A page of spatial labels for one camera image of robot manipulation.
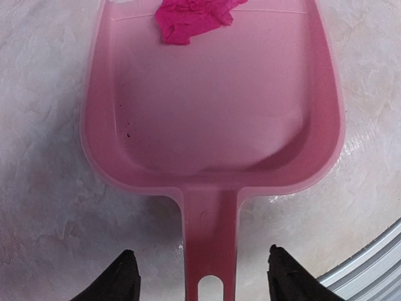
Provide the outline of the pink plastic dustpan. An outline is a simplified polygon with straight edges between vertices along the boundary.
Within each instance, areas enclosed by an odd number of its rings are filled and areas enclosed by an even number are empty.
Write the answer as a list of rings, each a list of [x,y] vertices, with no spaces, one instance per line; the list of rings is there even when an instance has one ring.
[[[345,111],[318,5],[248,1],[231,26],[173,46],[160,1],[100,3],[83,150],[111,185],[179,205],[187,300],[209,275],[234,300],[247,198],[304,190],[340,155]]]

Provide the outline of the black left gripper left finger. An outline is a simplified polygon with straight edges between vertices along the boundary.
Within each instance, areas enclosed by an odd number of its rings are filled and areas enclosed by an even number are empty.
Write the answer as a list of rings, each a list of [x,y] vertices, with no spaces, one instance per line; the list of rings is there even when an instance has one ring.
[[[71,301],[139,301],[141,277],[132,250],[124,250]]]

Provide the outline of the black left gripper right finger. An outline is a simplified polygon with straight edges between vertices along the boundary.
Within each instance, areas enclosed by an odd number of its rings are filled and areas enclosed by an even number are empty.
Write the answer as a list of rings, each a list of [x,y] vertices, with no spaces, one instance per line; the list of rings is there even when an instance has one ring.
[[[268,263],[269,294],[272,301],[340,299],[317,281],[283,247],[270,247]]]

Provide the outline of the magenta scrap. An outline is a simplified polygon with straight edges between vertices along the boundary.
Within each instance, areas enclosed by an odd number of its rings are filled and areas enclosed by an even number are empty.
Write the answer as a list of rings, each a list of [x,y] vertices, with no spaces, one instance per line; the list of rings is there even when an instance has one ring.
[[[162,41],[168,45],[188,45],[193,36],[230,26],[231,11],[244,4],[233,1],[163,1],[155,13]]]

